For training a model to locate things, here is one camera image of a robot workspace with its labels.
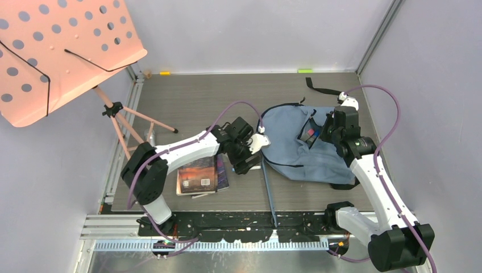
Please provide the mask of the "light blue backpack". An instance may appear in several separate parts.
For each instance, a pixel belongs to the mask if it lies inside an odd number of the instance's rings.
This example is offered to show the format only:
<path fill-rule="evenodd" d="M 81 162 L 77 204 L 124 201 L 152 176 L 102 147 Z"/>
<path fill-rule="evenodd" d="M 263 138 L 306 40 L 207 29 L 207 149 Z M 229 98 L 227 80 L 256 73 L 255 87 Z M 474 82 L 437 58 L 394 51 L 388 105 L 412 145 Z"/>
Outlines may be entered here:
<path fill-rule="evenodd" d="M 276 209 L 268 166 L 289 180 L 328 183 L 336 189 L 355 186 L 355 176 L 336 154 L 335 146 L 320 138 L 326 114 L 331 111 L 330 107 L 290 102 L 269 107 L 261 114 L 265 134 L 271 141 L 269 147 L 261 150 L 261 168 L 272 216 L 276 216 Z M 309 129 L 320 132 L 312 146 L 301 139 Z"/>

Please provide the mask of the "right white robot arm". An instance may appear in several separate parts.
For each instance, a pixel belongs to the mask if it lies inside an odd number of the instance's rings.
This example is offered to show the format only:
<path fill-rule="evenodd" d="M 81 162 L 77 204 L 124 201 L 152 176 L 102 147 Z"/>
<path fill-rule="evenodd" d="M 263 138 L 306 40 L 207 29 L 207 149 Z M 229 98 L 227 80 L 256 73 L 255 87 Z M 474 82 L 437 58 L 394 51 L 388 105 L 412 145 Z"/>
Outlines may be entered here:
<path fill-rule="evenodd" d="M 380 272 L 421 266 L 429 257 L 435 233 L 421 224 L 406 207 L 387 175 L 380 150 L 361 135 L 358 111 L 337 106 L 327 115 L 321 139 L 331 143 L 362 185 L 376 221 L 361 214 L 348 201 L 328 204 L 323 217 L 331 233 L 347 231 L 367 247 L 369 259 Z"/>

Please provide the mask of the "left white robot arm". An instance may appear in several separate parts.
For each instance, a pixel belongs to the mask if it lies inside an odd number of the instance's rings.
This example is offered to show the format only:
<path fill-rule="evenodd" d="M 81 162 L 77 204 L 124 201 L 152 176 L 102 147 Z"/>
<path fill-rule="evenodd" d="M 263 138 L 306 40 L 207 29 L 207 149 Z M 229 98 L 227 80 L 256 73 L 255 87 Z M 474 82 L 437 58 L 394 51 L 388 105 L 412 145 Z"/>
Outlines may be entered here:
<path fill-rule="evenodd" d="M 257 130 L 243 118 L 223 126 L 214 124 L 201 133 L 164 146 L 144 142 L 137 146 L 120 176 L 134 198 L 151 217 L 160 235 L 173 231 L 172 211 L 162 195 L 167 176 L 195 160 L 226 154 L 237 175 L 246 174 L 261 161 L 259 155 L 270 145 L 264 127 Z"/>

